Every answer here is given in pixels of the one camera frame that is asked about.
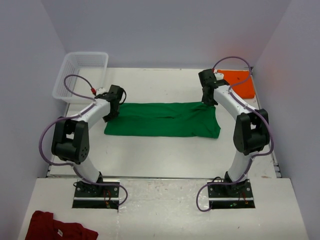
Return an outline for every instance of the white floor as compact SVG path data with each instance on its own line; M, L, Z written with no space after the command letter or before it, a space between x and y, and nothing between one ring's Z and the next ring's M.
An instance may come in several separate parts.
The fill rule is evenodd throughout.
M205 180L121 180L129 198L119 211L72 209L74 179L39 178L19 240L24 240L36 210L54 219L97 231L98 240L307 240L289 179L251 178L255 209L200 212L195 197ZM200 197L208 207L208 192Z
M128 103L199 102L202 98L200 71L202 69L108 68L105 87L109 89L111 84L123 87ZM92 71L80 74L89 80L94 77ZM90 94L83 82L77 84L75 91ZM247 102L258 108L255 98ZM68 115L76 114L83 107L71 104ZM95 167L108 177L208 179L224 176L236 152L235 121L221 105L216 108L216 118L221 127L218 139L110 136L104 134L106 124L100 120L89 132L89 156ZM52 166L49 174L75 175L67 166ZM257 158L249 177L275 178L272 157Z

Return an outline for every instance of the orange cloth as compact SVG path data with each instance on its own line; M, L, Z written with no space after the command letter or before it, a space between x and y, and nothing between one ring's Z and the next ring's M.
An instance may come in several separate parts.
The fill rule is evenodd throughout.
M218 70L218 73L224 74L224 79L230 85L245 80L249 75L249 71ZM243 99L253 99L256 95L251 77L245 83L233 87L233 90Z

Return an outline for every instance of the gray wall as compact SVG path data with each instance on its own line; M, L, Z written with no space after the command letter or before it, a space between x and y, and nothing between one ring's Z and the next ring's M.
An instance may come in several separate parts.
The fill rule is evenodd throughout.
M65 109L51 97L65 50L39 0L1 1L0 33L0 239L11 240L48 169L37 146Z
M254 69L275 154L311 240L320 239L319 10L319 0L293 0Z
M229 55L255 64L290 0L42 2L67 52L107 52L110 67L209 68Z

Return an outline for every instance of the folded green fabric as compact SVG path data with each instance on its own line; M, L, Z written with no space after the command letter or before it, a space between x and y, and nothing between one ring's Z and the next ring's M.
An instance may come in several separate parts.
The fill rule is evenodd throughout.
M216 108L202 102L124 103L104 133L117 136L205 137L217 139Z

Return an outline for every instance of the red cloth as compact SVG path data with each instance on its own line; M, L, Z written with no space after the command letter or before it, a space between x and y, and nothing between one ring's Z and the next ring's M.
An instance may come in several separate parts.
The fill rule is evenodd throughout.
M51 212L35 211L25 240L97 240L97 237L96 231L80 223L64 223L54 220Z

